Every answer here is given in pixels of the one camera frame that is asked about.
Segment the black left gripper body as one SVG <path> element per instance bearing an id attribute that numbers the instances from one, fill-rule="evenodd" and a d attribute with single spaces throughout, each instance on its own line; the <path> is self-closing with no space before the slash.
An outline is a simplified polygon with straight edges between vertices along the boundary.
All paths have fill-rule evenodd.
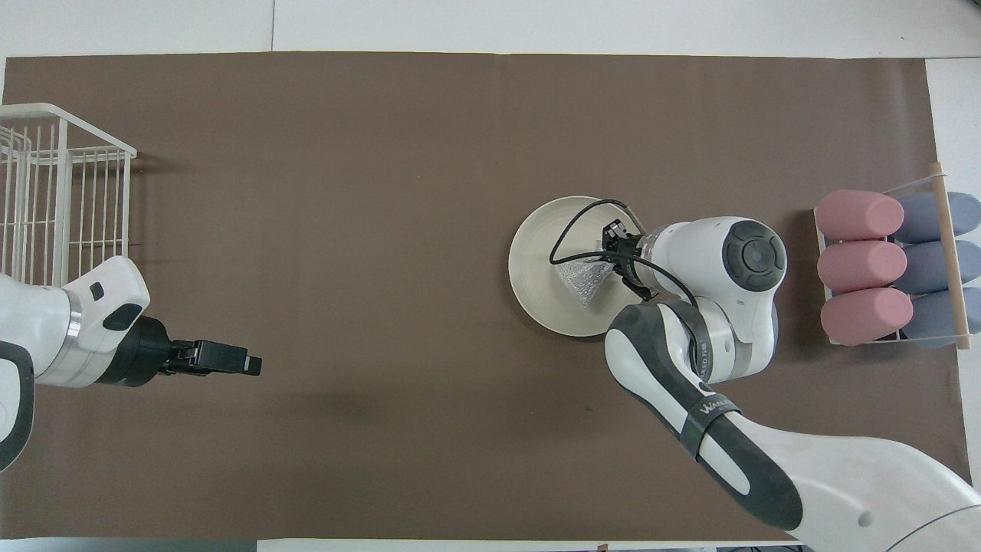
<path id="1" fill-rule="evenodd" d="M 189 342 L 172 342 L 167 329 L 156 318 L 138 317 L 123 341 L 116 347 L 111 363 L 98 383 L 114 386 L 142 386 L 157 375 L 190 375 L 192 371 L 181 363 L 181 353 Z"/>

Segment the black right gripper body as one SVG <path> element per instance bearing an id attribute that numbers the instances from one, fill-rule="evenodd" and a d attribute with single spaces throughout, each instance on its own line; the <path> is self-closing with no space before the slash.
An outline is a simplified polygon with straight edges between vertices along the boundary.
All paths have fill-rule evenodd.
<path id="1" fill-rule="evenodd" d="M 635 262 L 630 259 L 638 255 L 637 244 L 640 237 L 628 233 L 627 226 L 622 220 L 613 220 L 602 230 L 602 249 L 608 254 L 602 259 L 613 263 L 613 271 L 628 289 L 643 301 L 650 301 L 656 293 L 641 282 L 635 269 Z"/>

